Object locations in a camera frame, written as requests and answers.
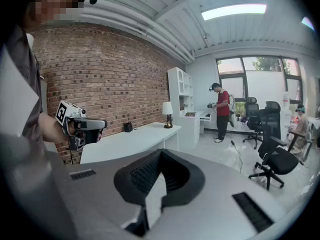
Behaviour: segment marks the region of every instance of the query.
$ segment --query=black pants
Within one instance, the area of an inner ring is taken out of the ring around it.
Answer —
[[[223,141],[227,132],[227,126],[229,122],[228,115],[217,115],[216,126],[218,128],[218,138]]]

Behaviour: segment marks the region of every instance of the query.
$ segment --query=man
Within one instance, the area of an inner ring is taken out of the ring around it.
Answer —
[[[309,121],[306,117],[306,108],[303,104],[299,104],[297,106],[297,109],[295,110],[299,116],[299,123],[296,126],[295,131],[299,132],[300,134],[307,135],[308,127],[309,127]],[[294,138],[293,134],[289,135],[289,141],[291,142]],[[294,143],[292,153],[299,154],[301,153],[302,149],[305,147],[307,141],[305,137],[298,137]]]
[[[213,106],[213,108],[216,108],[216,126],[218,128],[218,137],[215,137],[215,143],[220,143],[224,140],[226,132],[227,132],[227,126],[229,122],[229,104],[230,104],[230,98],[229,93],[222,89],[220,84],[214,83],[211,86],[211,89],[218,93],[218,102],[216,105]]]
[[[37,27],[48,20],[54,20],[55,15],[63,14],[66,12],[66,8],[74,7],[77,4],[78,0],[33,0],[28,4],[22,19],[15,26],[6,42],[6,48],[17,69],[39,96],[39,100],[27,119],[22,135],[38,142],[43,148],[45,148],[44,141],[61,143],[67,142],[69,139],[63,133],[59,122],[42,111],[39,64],[31,52],[25,29]],[[68,129],[71,134],[75,133],[75,128],[71,123]]]

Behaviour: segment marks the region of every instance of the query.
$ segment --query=sleeve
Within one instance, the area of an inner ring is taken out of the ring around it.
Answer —
[[[229,102],[229,93],[225,90],[223,93],[222,93],[222,102]]]

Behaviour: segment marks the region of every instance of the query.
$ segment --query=table lamp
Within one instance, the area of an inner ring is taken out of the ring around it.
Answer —
[[[164,102],[163,105],[162,105],[162,114],[163,115],[167,115],[166,116],[166,123],[164,125],[164,128],[172,128],[173,125],[172,125],[172,117],[171,117],[171,114],[173,113],[173,110],[172,110],[172,105],[171,105],[171,101],[167,101],[167,102]]]

